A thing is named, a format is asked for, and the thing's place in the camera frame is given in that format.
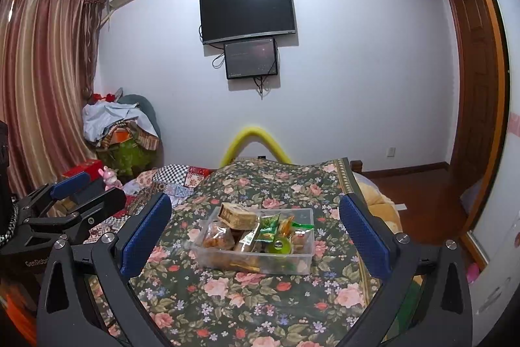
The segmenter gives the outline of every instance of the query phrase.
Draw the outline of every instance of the small monitor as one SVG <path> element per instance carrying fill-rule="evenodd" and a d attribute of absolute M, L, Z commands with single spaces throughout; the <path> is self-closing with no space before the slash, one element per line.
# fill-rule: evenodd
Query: small monitor
<path fill-rule="evenodd" d="M 276 50 L 273 37 L 224 43 L 228 80 L 277 75 Z"/>

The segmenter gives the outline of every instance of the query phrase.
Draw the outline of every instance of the floral bedspread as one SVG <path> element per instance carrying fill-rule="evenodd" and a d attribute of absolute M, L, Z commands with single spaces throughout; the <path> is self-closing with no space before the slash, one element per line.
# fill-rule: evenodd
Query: floral bedspread
<path fill-rule="evenodd" d="M 143 272 L 130 281 L 173 345 L 334 347 L 345 336 L 379 287 L 339 220 L 340 196 L 357 189 L 345 167 L 343 160 L 310 166 L 238 160 L 215 171 L 174 208 Z M 221 202 L 312 207 L 311 274 L 200 268 L 186 241 L 197 237 L 201 220 Z M 123 338 L 98 282 L 91 287 L 110 333 Z"/>

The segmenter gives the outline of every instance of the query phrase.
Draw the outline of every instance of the wooden floor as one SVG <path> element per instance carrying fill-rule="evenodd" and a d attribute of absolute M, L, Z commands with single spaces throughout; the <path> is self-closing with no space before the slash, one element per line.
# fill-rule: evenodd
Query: wooden floor
<path fill-rule="evenodd" d="M 399 211 L 399 216 L 412 240 L 440 245 L 458 238 L 467 215 L 459 203 L 460 189 L 447 170 L 371 179 L 394 203 L 406 204 L 407 210 Z"/>

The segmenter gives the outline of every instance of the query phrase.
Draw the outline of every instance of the clear plastic container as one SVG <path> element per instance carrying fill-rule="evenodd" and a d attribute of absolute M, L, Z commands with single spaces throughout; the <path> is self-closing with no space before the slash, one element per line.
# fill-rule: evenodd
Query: clear plastic container
<path fill-rule="evenodd" d="M 197 255 L 199 265 L 217 269 L 233 269 L 242 272 L 258 272 L 260 274 L 310 274 L 310 264 L 314 256 L 314 231 L 305 243 L 303 253 L 298 254 L 269 254 L 269 253 L 240 253 L 233 250 L 218 250 L 217 248 L 202 247 L 204 235 L 210 222 L 218 220 L 220 207 L 211 213 L 193 242 L 192 250 Z M 314 225 L 313 210 L 305 209 L 256 209 L 259 215 L 276 215 L 280 213 L 280 220 L 294 215 L 294 222 L 298 224 Z"/>

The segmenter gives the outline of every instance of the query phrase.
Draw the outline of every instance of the curtain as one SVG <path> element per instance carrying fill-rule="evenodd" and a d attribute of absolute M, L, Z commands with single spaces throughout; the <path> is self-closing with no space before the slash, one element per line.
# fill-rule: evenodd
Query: curtain
<path fill-rule="evenodd" d="M 81 119 L 84 5 L 0 0 L 0 119 L 9 126 L 8 175 L 20 196 L 94 157 Z"/>
<path fill-rule="evenodd" d="M 94 93 L 94 76 L 97 64 L 99 23 L 105 0 L 84 0 L 83 29 L 81 32 L 81 55 L 85 72 L 82 73 L 82 95 L 88 100 Z"/>

